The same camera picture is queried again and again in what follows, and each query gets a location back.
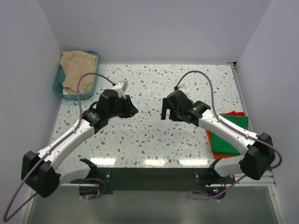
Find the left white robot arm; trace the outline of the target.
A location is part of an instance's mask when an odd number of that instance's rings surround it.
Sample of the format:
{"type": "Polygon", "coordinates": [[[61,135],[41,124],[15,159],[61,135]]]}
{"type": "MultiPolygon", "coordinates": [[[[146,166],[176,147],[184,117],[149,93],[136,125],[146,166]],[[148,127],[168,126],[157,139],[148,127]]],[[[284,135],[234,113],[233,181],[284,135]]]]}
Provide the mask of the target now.
{"type": "Polygon", "coordinates": [[[131,102],[123,87],[114,86],[104,90],[95,103],[80,116],[79,120],[61,137],[44,149],[27,152],[22,161],[21,180],[41,197],[50,196],[58,186],[82,179],[86,183],[96,180],[96,166],[88,162],[87,167],[68,174],[58,173],[61,163],[80,144],[108,125],[110,119],[131,118],[138,110],[131,102]]]}

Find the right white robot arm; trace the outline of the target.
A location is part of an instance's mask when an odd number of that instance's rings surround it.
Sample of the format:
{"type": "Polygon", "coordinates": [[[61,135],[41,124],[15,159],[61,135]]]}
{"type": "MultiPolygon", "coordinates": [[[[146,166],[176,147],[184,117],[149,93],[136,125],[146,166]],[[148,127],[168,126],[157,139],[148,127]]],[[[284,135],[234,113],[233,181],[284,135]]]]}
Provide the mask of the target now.
{"type": "Polygon", "coordinates": [[[172,121],[193,124],[209,130],[232,145],[239,156],[216,159],[208,168],[207,184],[219,183],[225,177],[244,174],[253,180],[260,180],[275,160],[272,139],[266,133],[257,135],[215,113],[201,101],[193,102],[181,90],[175,90],[162,100],[161,119],[166,113],[172,121]]]}

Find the green t shirt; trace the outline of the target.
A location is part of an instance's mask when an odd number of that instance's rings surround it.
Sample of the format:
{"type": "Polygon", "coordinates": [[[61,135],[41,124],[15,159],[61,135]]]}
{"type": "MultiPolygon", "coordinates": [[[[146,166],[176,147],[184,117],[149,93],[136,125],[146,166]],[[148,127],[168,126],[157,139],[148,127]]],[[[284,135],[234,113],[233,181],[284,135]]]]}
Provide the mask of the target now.
{"type": "MultiPolygon", "coordinates": [[[[228,121],[228,123],[230,124],[230,125],[233,125],[234,123],[232,123],[231,121],[229,121],[229,120],[227,120],[226,119],[226,121],[228,121]]],[[[225,140],[226,142],[228,142],[229,144],[231,144],[233,147],[235,147],[235,143],[233,142],[233,143],[231,143],[232,141],[231,140],[233,140],[233,139],[237,139],[236,138],[236,136],[235,135],[233,135],[233,133],[230,131],[230,129],[228,129],[228,133],[220,133],[220,132],[212,132],[212,133],[214,133],[214,134],[216,134],[216,135],[218,135],[219,137],[221,137],[223,140],[225,140]]]]}

